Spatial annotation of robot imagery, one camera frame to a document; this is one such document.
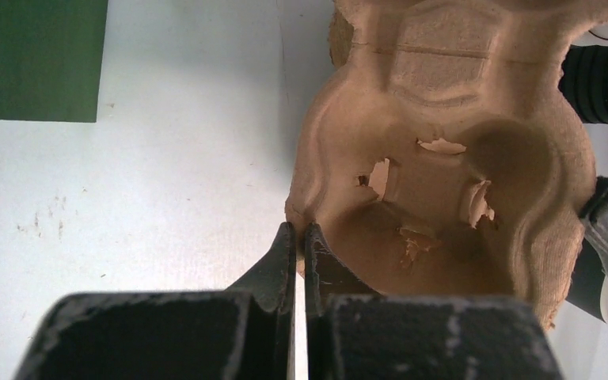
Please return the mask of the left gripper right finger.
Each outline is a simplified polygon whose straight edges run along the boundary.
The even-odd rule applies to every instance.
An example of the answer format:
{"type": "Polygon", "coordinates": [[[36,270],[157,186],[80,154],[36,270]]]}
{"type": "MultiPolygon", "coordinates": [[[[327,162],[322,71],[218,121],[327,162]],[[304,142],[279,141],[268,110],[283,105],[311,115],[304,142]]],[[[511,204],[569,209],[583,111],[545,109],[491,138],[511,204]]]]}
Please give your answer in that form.
{"type": "Polygon", "coordinates": [[[396,296],[370,289],[311,223],[305,254],[312,379],[559,379],[531,308],[507,296],[396,296]]]}

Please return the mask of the green paper bag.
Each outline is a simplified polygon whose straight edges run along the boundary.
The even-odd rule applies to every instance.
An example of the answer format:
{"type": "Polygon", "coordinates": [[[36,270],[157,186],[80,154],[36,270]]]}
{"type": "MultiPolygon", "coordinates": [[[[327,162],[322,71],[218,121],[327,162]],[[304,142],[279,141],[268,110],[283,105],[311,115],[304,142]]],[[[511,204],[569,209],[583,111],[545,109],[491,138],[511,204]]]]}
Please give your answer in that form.
{"type": "Polygon", "coordinates": [[[0,120],[97,120],[107,0],[0,1],[0,120]]]}

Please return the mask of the black paper coffee cup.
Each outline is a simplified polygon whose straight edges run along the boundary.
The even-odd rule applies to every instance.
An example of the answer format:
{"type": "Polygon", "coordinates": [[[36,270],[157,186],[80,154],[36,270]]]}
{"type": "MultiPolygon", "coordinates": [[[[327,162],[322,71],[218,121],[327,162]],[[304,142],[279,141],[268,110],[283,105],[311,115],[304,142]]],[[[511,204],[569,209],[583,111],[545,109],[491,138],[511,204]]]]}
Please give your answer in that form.
{"type": "Polygon", "coordinates": [[[583,240],[567,301],[608,325],[608,278],[597,251],[583,240]]]}

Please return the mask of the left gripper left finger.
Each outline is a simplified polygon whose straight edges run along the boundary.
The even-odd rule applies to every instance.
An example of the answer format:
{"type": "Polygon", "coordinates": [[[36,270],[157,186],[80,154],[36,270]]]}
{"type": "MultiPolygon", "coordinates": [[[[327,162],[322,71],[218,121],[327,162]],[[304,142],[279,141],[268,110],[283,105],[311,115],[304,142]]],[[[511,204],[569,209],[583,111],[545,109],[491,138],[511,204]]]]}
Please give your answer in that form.
{"type": "Polygon", "coordinates": [[[41,322],[18,379],[289,379],[296,234],[221,291],[77,293],[41,322]]]}

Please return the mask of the single brown pulp cup carrier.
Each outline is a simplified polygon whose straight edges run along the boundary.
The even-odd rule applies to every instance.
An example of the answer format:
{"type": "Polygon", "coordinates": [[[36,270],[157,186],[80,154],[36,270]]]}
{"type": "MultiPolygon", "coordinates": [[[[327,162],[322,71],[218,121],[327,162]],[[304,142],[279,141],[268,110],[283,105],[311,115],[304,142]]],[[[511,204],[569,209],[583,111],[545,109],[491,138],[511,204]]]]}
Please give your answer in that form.
{"type": "Polygon", "coordinates": [[[558,88],[608,1],[338,1],[346,59],[303,121],[285,214],[389,295],[511,295],[551,326],[595,188],[558,88]]]}

